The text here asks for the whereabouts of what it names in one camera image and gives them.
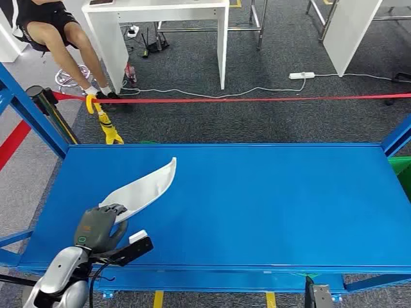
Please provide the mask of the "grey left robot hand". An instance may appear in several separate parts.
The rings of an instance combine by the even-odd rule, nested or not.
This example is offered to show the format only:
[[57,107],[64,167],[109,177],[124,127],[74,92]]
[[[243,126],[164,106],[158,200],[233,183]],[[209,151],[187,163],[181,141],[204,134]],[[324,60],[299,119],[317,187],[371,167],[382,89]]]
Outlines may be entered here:
[[85,211],[74,235],[74,245],[93,253],[105,253],[115,249],[125,234],[128,222],[123,221],[112,234],[116,219],[126,212],[123,205],[112,204]]

